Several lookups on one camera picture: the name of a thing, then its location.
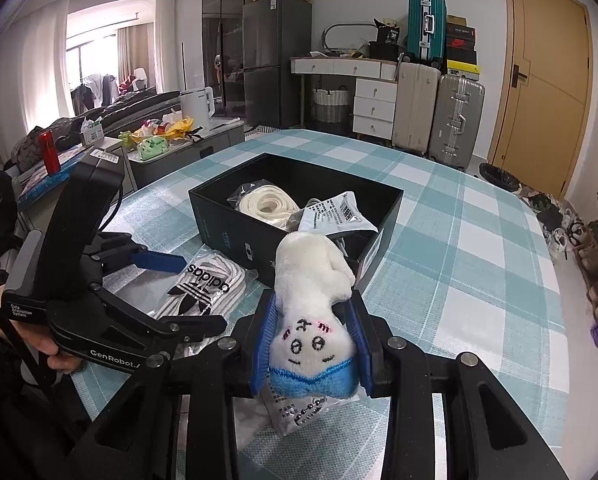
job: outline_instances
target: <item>metal screw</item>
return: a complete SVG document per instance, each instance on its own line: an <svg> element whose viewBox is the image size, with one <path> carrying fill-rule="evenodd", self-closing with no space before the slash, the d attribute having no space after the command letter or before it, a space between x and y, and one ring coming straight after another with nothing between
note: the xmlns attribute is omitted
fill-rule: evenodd
<svg viewBox="0 0 598 480"><path fill-rule="evenodd" d="M393 335L391 338L388 339L388 346L390 348L394 348L395 350L401 350L402 348L406 348L408 342L398 335Z"/></svg>
<svg viewBox="0 0 598 480"><path fill-rule="evenodd" d="M234 337L222 337L217 341L217 346L221 350L232 350L237 346L237 340Z"/></svg>
<svg viewBox="0 0 598 480"><path fill-rule="evenodd" d="M146 359L146 365L148 365L148 368L159 368L161 365L163 365L163 355L151 355L148 357L148 359Z"/></svg>
<svg viewBox="0 0 598 480"><path fill-rule="evenodd" d="M466 366L476 366L479 364L479 358L471 352L466 352L461 354L461 362Z"/></svg>

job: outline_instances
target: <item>white kettle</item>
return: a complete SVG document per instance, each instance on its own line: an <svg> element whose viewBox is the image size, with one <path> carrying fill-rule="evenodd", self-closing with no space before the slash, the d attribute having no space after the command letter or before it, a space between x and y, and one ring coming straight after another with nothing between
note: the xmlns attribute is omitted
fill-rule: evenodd
<svg viewBox="0 0 598 480"><path fill-rule="evenodd" d="M206 130L210 129L210 117L215 113L215 96L210 86L185 90L179 94L179 100L182 117L195 120L193 128L203 126Z"/></svg>

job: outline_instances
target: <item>desk leg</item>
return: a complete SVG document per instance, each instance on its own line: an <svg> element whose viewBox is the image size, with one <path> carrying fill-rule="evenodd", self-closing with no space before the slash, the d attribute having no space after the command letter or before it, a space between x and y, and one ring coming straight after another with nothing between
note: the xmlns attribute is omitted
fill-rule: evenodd
<svg viewBox="0 0 598 480"><path fill-rule="evenodd" d="M301 74L301 112L300 112L300 126L305 128L305 74Z"/></svg>

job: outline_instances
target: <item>gray refrigerator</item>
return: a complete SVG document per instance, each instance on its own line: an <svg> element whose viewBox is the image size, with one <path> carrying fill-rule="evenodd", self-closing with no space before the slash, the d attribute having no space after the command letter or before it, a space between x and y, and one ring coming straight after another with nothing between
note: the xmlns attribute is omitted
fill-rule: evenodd
<svg viewBox="0 0 598 480"><path fill-rule="evenodd" d="M246 123L287 128L299 123L300 79L290 58L311 49L313 6L301 0L257 0L243 6Z"/></svg>

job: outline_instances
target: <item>curtain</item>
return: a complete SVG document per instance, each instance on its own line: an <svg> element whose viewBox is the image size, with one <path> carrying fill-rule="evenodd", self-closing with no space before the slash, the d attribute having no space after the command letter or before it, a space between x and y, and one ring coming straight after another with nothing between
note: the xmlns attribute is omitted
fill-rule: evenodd
<svg viewBox="0 0 598 480"><path fill-rule="evenodd" d="M179 89L175 50L175 0L154 0L154 75L157 92Z"/></svg>
<svg viewBox="0 0 598 480"><path fill-rule="evenodd" d="M0 155L35 126L73 117L66 71L68 1L13 23L0 36Z"/></svg>
<svg viewBox="0 0 598 480"><path fill-rule="evenodd" d="M143 68L148 74L149 86L154 84L154 60L151 56L152 23L119 28L117 31L117 54L119 58L119 82Z"/></svg>

